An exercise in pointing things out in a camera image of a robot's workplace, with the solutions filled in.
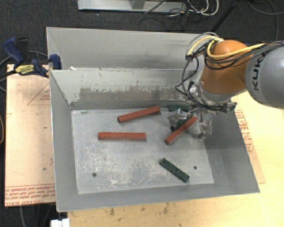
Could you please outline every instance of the white object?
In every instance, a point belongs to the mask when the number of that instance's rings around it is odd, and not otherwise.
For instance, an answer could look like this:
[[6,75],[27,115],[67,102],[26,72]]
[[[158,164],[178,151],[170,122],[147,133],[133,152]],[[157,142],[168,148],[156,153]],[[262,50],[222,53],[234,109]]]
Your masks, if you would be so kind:
[[69,218],[64,218],[62,220],[54,219],[51,220],[51,226],[50,227],[70,227],[70,219]]

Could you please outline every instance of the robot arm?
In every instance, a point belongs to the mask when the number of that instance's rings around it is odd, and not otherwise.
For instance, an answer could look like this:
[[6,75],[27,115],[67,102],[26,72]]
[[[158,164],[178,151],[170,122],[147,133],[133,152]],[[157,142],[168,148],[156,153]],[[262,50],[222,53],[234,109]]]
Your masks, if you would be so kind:
[[[197,49],[204,40],[207,42]],[[247,90],[257,102],[284,109],[284,41],[248,47],[209,35],[192,46],[186,59],[192,61],[200,55],[205,64],[200,80],[188,88],[182,80],[192,105],[227,112],[235,107],[230,99]]]

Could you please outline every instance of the cardboard sheet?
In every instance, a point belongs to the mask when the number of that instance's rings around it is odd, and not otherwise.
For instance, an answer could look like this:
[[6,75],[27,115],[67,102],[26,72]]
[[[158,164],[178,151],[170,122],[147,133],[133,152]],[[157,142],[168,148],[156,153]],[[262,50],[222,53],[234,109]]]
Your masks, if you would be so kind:
[[[257,182],[265,183],[241,97],[234,98],[235,112]],[[55,179],[49,80],[12,75],[7,78],[5,206],[50,202],[55,202]]]

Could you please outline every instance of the metal base plate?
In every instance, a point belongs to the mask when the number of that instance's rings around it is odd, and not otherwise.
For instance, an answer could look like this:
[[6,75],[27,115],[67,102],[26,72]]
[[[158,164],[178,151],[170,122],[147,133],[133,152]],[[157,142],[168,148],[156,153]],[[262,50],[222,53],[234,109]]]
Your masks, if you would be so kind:
[[[204,141],[196,139],[198,122],[170,145],[164,139],[172,133],[161,113],[131,122],[117,117],[137,109],[72,111],[78,193],[111,192],[213,183]],[[98,132],[145,132],[147,141],[98,140]],[[159,165],[166,158],[190,176],[184,183]]]
[[[130,0],[78,0],[78,9],[146,12],[158,3],[157,1],[145,1],[142,9],[132,9]],[[178,12],[176,9],[185,10],[186,6],[182,2],[164,2],[153,12],[168,13],[171,10]]]

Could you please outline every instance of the blue clamp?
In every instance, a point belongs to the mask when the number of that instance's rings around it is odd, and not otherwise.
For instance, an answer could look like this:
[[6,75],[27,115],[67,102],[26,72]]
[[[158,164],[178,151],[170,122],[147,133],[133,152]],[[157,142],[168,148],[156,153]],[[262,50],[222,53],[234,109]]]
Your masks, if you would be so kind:
[[[16,64],[14,65],[14,71],[21,76],[26,75],[38,75],[41,77],[48,77],[48,70],[39,64],[38,60],[32,59],[30,63],[24,63],[21,52],[16,47],[16,38],[10,38],[3,44],[4,51],[9,57],[15,59]],[[49,61],[51,62],[52,69],[62,69],[60,57],[57,54],[50,56]]]
[[53,69],[55,69],[55,70],[61,70],[62,69],[62,63],[61,63],[60,57],[57,54],[50,55],[49,60],[52,63]]

